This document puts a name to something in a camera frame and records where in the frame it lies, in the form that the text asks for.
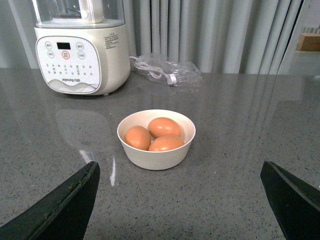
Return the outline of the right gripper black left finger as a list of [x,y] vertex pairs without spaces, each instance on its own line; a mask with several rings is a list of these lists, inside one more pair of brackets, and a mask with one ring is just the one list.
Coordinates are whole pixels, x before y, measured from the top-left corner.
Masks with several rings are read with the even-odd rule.
[[94,208],[100,166],[91,161],[1,226],[2,240],[82,240]]

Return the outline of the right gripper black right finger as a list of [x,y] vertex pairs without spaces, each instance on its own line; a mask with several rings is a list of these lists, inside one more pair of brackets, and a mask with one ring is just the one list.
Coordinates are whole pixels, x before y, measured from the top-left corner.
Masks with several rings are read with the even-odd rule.
[[287,240],[320,238],[320,191],[271,161],[260,178],[273,214]]

